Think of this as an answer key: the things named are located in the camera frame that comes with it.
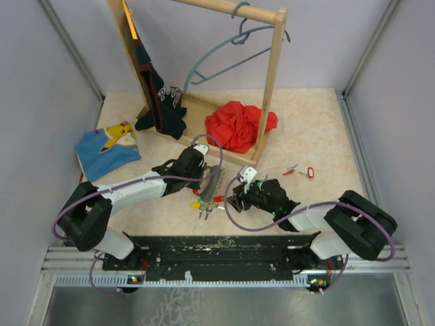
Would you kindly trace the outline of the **key with red tag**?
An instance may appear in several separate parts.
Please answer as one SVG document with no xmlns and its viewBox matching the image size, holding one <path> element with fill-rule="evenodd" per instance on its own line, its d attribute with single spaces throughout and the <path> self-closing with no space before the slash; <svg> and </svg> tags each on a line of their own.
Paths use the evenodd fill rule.
<svg viewBox="0 0 435 326">
<path fill-rule="evenodd" d="M 301 175 L 305 176 L 307 179 L 314 179 L 315 177 L 315 170 L 312 166 L 309 166 L 307 168 L 307 171 L 305 173 L 300 172 Z"/>
<path fill-rule="evenodd" d="M 225 200 L 224 196 L 215 196 L 212 200 L 213 210 L 215 209 L 224 210 L 224 200 Z"/>
</svg>

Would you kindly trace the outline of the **grey key organiser plate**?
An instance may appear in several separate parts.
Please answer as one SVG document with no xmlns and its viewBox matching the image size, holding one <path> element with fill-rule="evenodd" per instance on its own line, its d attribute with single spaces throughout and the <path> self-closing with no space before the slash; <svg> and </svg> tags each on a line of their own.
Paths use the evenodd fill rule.
<svg viewBox="0 0 435 326">
<path fill-rule="evenodd" d="M 222 179 L 224 178 L 225 169 L 221 166 L 215 165 L 209 167 L 210 179 L 206 184 L 206 187 L 200 191 L 198 197 L 200 203 L 203 206 L 208 206 L 213 202 L 213 197 L 215 196 L 217 190 L 222 184 Z"/>
</svg>

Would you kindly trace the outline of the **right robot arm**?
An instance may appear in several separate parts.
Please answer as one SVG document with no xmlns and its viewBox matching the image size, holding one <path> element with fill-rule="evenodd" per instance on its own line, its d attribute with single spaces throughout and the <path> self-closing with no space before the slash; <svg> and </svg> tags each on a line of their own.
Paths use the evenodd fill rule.
<svg viewBox="0 0 435 326">
<path fill-rule="evenodd" d="M 288 198 L 277 179 L 255 180 L 235 188 L 227 187 L 224 207 L 237 212 L 255 207 L 273 216 L 265 230 L 275 226 L 286 232 L 312 234 L 304 251 L 304 262 L 317 269 L 328 258 L 356 254 L 367 261 L 390 261 L 396 255 L 392 236 L 396 220 L 353 190 L 337 200 L 302 206 Z"/>
</svg>

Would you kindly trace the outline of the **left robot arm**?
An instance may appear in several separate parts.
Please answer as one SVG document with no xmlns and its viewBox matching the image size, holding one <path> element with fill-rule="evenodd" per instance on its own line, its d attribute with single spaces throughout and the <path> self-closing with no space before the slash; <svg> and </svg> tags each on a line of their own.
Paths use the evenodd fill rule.
<svg viewBox="0 0 435 326">
<path fill-rule="evenodd" d="M 132 270 L 140 264 L 141 252 L 128 235 L 108 227 L 109 219 L 139 202 L 175 194 L 185 187 L 197 189 L 208 151 L 205 144 L 191 145 L 177 159 L 123 183 L 97 187 L 83 182 L 58 214 L 54 227 L 60 228 L 78 251 L 94 249 L 109 254 Z"/>
</svg>

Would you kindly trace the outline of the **navy blue shirt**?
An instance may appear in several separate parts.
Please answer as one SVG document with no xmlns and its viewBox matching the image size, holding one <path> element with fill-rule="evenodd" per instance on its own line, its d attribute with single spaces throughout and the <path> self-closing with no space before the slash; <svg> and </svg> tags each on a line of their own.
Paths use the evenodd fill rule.
<svg viewBox="0 0 435 326">
<path fill-rule="evenodd" d="M 178 140 L 187 128 L 183 121 L 187 109 L 181 105 L 181 90 L 165 83 L 153 67 L 152 60 L 140 39 L 134 40 L 133 44 L 139 81 L 148 106 L 147 113 L 137 120 L 135 128 L 137 130 L 155 128 L 160 134 Z"/>
</svg>

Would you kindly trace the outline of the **red crumpled cloth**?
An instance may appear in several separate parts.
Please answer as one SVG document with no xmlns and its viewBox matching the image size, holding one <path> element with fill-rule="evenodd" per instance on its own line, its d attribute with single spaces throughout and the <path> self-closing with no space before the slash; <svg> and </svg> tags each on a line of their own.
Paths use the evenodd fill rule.
<svg viewBox="0 0 435 326">
<path fill-rule="evenodd" d="M 230 101 L 205 118 L 206 133 L 213 138 L 208 144 L 234 153 L 246 153 L 255 144 L 261 118 L 261 109 Z"/>
</svg>

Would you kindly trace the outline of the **blue Pikachu shirt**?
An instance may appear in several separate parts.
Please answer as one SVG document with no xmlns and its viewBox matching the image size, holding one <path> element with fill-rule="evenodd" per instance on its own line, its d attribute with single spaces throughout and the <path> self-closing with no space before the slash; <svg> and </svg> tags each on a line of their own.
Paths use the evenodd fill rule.
<svg viewBox="0 0 435 326">
<path fill-rule="evenodd" d="M 133 127 L 127 121 L 85 133 L 75 152 L 82 173 L 90 182 L 141 159 Z"/>
</svg>

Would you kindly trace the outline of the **teal plastic hanger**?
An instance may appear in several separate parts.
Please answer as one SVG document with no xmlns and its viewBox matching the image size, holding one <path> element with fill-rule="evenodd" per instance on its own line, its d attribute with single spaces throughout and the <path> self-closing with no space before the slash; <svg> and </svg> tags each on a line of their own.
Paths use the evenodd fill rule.
<svg viewBox="0 0 435 326">
<path fill-rule="evenodd" d="M 191 85 L 198 86 L 212 79 L 215 79 L 230 70 L 233 70 L 241 65 L 263 55 L 269 54 L 269 64 L 266 77 L 266 85 L 273 87 L 275 83 L 276 69 L 279 64 L 281 47 L 284 41 L 290 43 L 291 37 L 286 30 L 288 9 L 281 8 L 277 11 L 271 11 L 260 7 L 252 6 L 248 1 L 184 1 L 184 4 L 194 7 L 211 10 L 222 14 L 228 14 L 232 19 L 238 17 L 241 19 L 239 29 L 236 35 L 217 44 L 211 48 L 190 69 L 184 82 L 183 91 L 187 92 Z M 259 52 L 256 52 L 238 62 L 235 62 L 215 73 L 210 75 L 202 74 L 198 69 L 200 66 L 216 52 L 227 45 L 243 46 L 254 33 L 260 31 L 271 30 L 273 32 L 272 44 Z"/>
</svg>

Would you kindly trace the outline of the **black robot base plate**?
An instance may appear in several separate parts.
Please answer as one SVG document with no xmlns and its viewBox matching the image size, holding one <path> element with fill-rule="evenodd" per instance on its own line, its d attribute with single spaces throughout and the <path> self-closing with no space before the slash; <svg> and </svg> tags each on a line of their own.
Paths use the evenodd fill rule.
<svg viewBox="0 0 435 326">
<path fill-rule="evenodd" d="M 144 273 L 147 281 L 287 281 L 309 270 L 338 271 L 337 257 L 320 259 L 309 249 L 312 235 L 135 236 L 133 258 L 106 254 L 104 271 Z"/>
</svg>

